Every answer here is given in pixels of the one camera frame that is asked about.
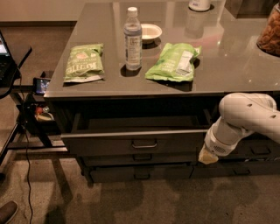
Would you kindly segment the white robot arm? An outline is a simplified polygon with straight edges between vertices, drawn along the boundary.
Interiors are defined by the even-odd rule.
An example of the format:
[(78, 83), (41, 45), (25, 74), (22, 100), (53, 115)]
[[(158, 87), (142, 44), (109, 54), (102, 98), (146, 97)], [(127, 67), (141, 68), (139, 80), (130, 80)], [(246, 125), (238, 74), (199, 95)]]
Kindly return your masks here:
[(216, 163), (229, 155), (237, 144), (253, 133), (262, 134), (280, 143), (280, 111), (267, 94), (232, 93), (219, 104), (219, 119), (207, 131), (199, 161)]

